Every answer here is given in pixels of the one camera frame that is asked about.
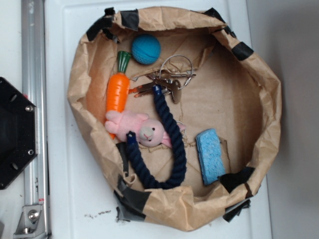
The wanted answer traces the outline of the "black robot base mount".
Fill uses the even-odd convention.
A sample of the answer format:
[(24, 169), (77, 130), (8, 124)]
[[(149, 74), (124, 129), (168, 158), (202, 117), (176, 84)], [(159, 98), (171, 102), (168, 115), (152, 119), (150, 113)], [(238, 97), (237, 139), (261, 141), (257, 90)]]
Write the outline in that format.
[(0, 79), (0, 189), (6, 189), (37, 156), (36, 106)]

